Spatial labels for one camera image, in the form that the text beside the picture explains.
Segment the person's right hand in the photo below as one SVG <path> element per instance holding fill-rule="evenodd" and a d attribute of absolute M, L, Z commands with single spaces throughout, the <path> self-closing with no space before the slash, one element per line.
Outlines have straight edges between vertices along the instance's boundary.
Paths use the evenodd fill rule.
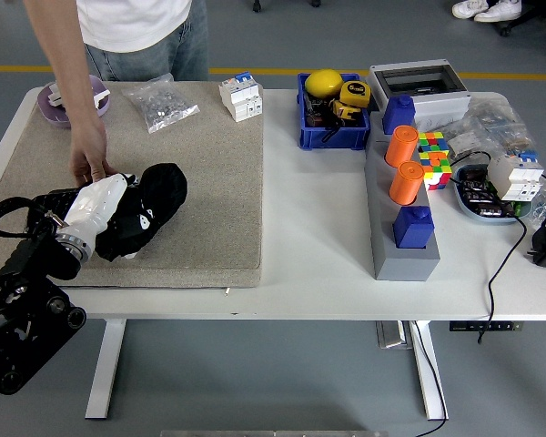
<path fill-rule="evenodd" d="M 99 117 L 71 127 L 69 168 L 78 187 L 117 173 L 107 162 L 106 147 L 106 129 Z"/>

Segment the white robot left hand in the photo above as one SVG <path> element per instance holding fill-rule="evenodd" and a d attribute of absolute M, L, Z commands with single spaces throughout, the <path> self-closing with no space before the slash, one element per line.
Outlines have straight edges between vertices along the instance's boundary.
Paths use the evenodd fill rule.
<path fill-rule="evenodd" d="M 119 173 L 81 188 L 66 213 L 65 223 L 95 237 L 106 229 L 127 187 L 136 182 L 136 175 Z"/>

